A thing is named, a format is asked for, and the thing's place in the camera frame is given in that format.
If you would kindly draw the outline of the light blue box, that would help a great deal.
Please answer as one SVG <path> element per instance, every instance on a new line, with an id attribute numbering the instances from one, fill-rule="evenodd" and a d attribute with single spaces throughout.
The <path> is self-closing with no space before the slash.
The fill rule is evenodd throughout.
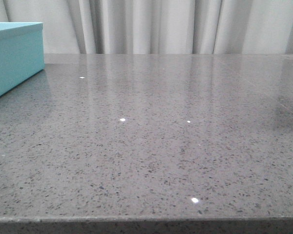
<path id="1" fill-rule="evenodd" d="M 0 22 L 0 96 L 45 68 L 42 22 Z"/>

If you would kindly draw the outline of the grey-white curtain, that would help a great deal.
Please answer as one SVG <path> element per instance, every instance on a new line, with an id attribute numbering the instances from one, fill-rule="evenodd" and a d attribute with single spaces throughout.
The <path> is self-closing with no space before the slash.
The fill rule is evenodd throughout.
<path id="1" fill-rule="evenodd" d="M 0 0 L 46 53 L 293 54 L 293 0 Z"/>

